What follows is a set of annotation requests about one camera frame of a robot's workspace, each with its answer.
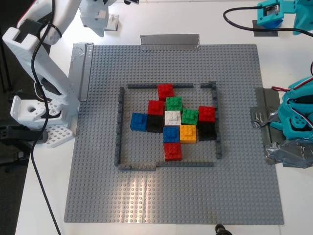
white lego brick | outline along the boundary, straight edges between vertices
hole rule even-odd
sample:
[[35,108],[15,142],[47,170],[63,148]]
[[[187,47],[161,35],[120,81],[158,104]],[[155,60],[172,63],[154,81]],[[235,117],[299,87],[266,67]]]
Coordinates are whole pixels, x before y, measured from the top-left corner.
[[165,111],[165,126],[181,125],[180,111]]
[[117,31],[119,15],[109,14],[108,25],[105,30]]

table surface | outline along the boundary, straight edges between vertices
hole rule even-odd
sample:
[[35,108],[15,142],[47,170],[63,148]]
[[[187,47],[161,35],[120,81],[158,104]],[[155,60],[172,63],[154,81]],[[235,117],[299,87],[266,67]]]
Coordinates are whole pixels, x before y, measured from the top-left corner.
[[[50,56],[68,74],[73,43],[96,45],[139,45],[142,34],[200,34],[201,44],[256,44],[258,46],[262,82],[265,88],[287,87],[310,75],[313,61],[312,38],[290,32],[280,37],[254,37],[253,32],[239,30],[223,20],[223,12],[232,7],[255,6],[256,2],[164,2],[140,5],[115,3],[110,13],[119,14],[117,32],[106,32],[98,37],[84,28],[79,13],[51,47]],[[231,20],[252,26],[256,11],[230,13]],[[283,26],[293,26],[293,15],[286,15]],[[77,118],[71,129],[76,130]],[[56,220],[63,235],[213,235],[215,225],[176,224],[91,224],[64,223],[67,188],[74,148],[74,140],[54,149],[37,146],[35,160]],[[276,166],[283,206],[283,226],[228,225],[234,235],[294,235],[309,233],[313,211],[313,167],[302,170]],[[16,235],[57,234],[45,204],[32,163],[29,163]]]

red lego brick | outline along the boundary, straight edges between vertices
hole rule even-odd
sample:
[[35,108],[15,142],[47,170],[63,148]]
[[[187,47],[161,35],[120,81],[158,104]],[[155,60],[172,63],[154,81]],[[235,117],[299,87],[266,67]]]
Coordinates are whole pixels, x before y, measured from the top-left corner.
[[199,106],[199,121],[215,122],[215,107]]
[[166,97],[174,97],[173,84],[162,84],[157,86],[158,99],[166,101]]
[[148,114],[150,115],[163,115],[164,114],[164,102],[149,100]]
[[181,147],[180,143],[165,143],[164,144],[165,161],[180,161]]

gray lego plate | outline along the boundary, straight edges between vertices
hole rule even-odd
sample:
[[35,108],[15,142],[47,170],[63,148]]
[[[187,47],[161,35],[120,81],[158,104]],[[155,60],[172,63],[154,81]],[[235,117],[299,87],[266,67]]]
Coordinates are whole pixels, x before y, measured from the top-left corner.
[[[222,159],[215,145],[195,144],[186,159],[208,159],[214,167],[157,167],[154,171],[114,166],[118,94],[125,88],[121,161],[162,158],[160,134],[132,132],[132,112],[147,112],[155,89],[130,83],[193,83],[175,89],[186,108],[210,105],[216,81]],[[142,51],[140,46],[94,46],[87,102],[82,103],[68,186],[65,222],[284,224],[275,166],[265,162],[260,129],[250,107],[262,87],[256,45],[201,45],[200,50]]]

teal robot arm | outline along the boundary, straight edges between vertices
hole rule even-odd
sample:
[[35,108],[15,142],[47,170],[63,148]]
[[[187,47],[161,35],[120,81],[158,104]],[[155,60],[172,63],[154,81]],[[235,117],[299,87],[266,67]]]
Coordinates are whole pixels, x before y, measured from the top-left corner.
[[280,122],[271,122],[271,127],[283,131],[287,139],[313,141],[313,77],[293,83],[288,89],[273,89],[286,93],[278,108]]
[[258,25],[265,28],[277,28],[285,14],[296,14],[294,28],[305,31],[313,30],[313,0],[268,0],[258,4]]

